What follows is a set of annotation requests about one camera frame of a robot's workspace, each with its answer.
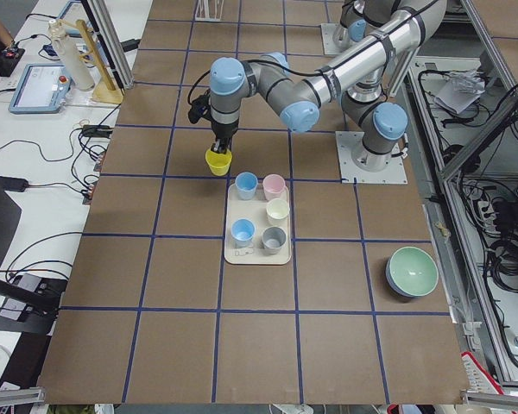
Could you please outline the yellow plastic cup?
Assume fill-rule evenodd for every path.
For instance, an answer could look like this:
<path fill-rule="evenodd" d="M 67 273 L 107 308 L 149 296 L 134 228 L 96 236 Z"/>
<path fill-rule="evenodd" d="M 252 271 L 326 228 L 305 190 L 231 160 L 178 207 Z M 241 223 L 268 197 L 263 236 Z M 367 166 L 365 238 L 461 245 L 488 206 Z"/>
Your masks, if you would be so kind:
<path fill-rule="evenodd" d="M 214 176 L 222 177 L 230 169 L 232 152 L 227 149 L 224 153 L 216 153 L 211 149 L 205 152 L 205 162 Z"/>

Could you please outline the light blue cup far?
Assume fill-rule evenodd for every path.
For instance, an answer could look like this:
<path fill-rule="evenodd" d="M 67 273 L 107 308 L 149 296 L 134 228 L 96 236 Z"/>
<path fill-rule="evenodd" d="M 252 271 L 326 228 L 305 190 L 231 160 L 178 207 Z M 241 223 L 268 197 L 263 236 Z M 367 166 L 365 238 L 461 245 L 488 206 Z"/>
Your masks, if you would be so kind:
<path fill-rule="evenodd" d="M 241 172 L 236 176 L 237 195 L 242 200 L 251 200 L 256 194 L 257 176 L 252 172 Z"/>

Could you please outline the light blue cup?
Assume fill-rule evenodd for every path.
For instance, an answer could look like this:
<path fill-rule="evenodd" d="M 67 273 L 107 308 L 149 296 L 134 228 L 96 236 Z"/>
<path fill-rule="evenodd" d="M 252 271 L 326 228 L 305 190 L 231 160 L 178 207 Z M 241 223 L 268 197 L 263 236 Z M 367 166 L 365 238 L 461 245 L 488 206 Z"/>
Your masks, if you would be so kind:
<path fill-rule="evenodd" d="M 252 172 L 241 172 L 236 176 L 237 195 L 242 200 L 251 200 L 256 194 L 257 176 Z"/>
<path fill-rule="evenodd" d="M 231 237 L 236 248 L 246 248 L 252 241 L 256 232 L 256 226 L 247 218 L 240 218 L 231 225 Z"/>

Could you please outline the pink plastic cup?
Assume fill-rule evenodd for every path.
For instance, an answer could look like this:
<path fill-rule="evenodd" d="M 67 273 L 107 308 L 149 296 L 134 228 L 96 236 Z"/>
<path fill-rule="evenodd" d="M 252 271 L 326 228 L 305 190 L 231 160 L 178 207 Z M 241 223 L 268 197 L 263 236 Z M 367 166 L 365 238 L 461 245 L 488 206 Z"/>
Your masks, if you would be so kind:
<path fill-rule="evenodd" d="M 265 198 L 270 201 L 280 198 L 285 193 L 286 181 L 281 175 L 271 173 L 264 177 L 262 188 Z"/>

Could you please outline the cream plastic cup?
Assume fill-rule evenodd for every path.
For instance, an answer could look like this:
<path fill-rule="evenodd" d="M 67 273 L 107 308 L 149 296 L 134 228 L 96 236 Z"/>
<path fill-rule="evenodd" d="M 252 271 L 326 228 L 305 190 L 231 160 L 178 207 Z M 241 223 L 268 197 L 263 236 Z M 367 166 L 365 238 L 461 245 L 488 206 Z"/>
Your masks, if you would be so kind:
<path fill-rule="evenodd" d="M 282 198 L 273 198 L 268 201 L 266 212 L 271 225 L 284 226 L 290 212 L 289 204 Z"/>

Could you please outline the light blue cup near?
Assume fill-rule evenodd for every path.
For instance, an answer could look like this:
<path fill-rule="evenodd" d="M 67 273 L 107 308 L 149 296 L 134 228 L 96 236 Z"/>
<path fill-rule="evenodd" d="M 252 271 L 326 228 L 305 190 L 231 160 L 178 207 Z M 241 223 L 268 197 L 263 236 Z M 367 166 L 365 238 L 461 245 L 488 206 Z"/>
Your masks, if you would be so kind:
<path fill-rule="evenodd" d="M 256 232 L 256 226 L 247 218 L 240 218 L 231 225 L 231 237 L 236 248 L 246 248 L 252 241 Z"/>

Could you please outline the grey plastic cup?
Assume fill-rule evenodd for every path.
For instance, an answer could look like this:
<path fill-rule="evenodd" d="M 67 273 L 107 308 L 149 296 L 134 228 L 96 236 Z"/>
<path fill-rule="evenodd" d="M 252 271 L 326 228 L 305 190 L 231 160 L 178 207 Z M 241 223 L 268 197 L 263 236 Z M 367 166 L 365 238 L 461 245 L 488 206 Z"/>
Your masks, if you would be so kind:
<path fill-rule="evenodd" d="M 262 233 L 262 245 L 267 254 L 278 254 L 286 241 L 287 234 L 280 227 L 268 227 Z"/>

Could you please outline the beige plastic tray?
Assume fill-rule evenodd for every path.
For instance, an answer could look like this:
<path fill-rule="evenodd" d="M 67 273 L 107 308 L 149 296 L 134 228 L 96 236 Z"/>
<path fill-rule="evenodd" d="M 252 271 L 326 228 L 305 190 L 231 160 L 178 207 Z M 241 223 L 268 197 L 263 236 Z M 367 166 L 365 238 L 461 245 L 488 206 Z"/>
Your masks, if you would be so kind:
<path fill-rule="evenodd" d="M 281 250 L 275 254 L 267 252 L 262 242 L 262 234 L 271 226 L 267 214 L 268 200 L 264 197 L 262 185 L 257 186 L 256 194 L 250 200 L 243 200 L 238 196 L 237 187 L 231 184 L 227 195 L 227 208 L 225 214 L 226 237 L 224 240 L 224 258 L 233 265 L 285 265 L 291 259 L 291 220 L 288 216 L 285 221 L 278 224 L 287 236 Z M 231 235 L 231 226 L 238 219 L 250 220 L 256 228 L 251 239 L 251 244 L 246 247 L 238 247 Z"/>

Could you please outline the wooden stand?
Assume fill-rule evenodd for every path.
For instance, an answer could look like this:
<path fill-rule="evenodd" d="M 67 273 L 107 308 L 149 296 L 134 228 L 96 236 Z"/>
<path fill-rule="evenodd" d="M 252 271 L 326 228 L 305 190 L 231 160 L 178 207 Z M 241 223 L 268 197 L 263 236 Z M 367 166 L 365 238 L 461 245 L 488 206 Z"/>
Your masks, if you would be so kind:
<path fill-rule="evenodd" d="M 104 104 L 120 104 L 123 101 L 122 91 L 114 85 L 112 77 L 106 69 L 106 65 L 104 64 L 98 51 L 98 46 L 93 39 L 93 30 L 89 29 L 86 23 L 81 19 L 77 20 L 75 24 L 62 19 L 59 19 L 59 21 L 63 26 L 73 27 L 79 31 L 79 34 L 81 35 L 87 48 L 86 53 L 80 53 L 80 58 L 85 64 L 86 57 L 90 55 L 92 57 L 91 63 L 98 69 L 101 79 L 97 84 L 94 82 L 95 85 L 92 88 L 92 99 L 95 102 Z"/>

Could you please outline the white plastic bottle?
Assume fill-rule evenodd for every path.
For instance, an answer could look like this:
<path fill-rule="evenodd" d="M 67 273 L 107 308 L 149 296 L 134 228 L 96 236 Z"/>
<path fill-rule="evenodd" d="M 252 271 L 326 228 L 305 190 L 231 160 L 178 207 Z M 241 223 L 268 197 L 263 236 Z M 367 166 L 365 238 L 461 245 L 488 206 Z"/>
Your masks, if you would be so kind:
<path fill-rule="evenodd" d="M 82 91 L 91 90 L 95 85 L 94 79 L 80 58 L 76 43 L 65 31 L 62 23 L 56 19 L 50 20 L 48 34 L 54 51 L 70 74 L 75 86 Z"/>

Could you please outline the blue teach pendant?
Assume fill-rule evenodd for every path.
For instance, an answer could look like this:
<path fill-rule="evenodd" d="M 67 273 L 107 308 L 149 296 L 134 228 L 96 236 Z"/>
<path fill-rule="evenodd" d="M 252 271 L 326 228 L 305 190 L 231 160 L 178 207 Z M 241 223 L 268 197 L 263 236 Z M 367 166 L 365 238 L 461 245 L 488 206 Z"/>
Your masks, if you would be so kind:
<path fill-rule="evenodd" d="M 58 113 L 71 83 L 63 65 L 28 64 L 9 103 L 9 112 L 17 115 Z"/>

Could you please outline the black power adapter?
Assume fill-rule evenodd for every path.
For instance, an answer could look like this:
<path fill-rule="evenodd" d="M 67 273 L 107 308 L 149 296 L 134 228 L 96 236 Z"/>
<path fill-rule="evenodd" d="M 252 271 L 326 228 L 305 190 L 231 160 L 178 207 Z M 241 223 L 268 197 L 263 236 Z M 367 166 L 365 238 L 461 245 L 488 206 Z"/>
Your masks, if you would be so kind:
<path fill-rule="evenodd" d="M 0 176 L 0 186 L 5 191 L 24 192 L 30 184 L 23 178 Z"/>

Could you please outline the crumpled white paper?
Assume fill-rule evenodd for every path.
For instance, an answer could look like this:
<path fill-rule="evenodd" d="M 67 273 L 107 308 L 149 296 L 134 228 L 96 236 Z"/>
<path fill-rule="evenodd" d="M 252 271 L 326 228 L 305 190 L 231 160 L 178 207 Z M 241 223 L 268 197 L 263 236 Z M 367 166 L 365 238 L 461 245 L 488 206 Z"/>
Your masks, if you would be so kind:
<path fill-rule="evenodd" d="M 433 101 L 442 109 L 459 115 L 485 92 L 485 82 L 477 70 L 451 71 L 448 80 Z"/>

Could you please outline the black monitor stand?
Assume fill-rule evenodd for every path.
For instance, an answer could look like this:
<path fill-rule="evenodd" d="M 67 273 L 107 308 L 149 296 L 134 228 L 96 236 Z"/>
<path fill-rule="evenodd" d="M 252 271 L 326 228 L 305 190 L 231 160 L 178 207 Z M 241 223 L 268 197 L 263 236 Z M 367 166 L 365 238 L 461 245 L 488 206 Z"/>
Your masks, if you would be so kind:
<path fill-rule="evenodd" d="M 13 241 L 22 210 L 0 186 L 0 269 Z M 11 282 L 0 280 L 0 330 L 46 335 L 57 317 L 67 282 L 18 273 Z"/>

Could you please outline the aluminium frame post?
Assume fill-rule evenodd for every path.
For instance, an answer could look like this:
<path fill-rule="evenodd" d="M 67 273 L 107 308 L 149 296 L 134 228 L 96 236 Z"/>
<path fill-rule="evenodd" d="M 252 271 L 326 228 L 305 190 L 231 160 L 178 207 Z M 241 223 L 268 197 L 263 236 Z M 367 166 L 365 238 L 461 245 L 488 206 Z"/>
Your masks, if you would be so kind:
<path fill-rule="evenodd" d="M 105 1 L 82 0 L 81 2 L 88 20 L 97 33 L 117 85 L 122 90 L 131 89 L 134 86 L 134 77 Z"/>

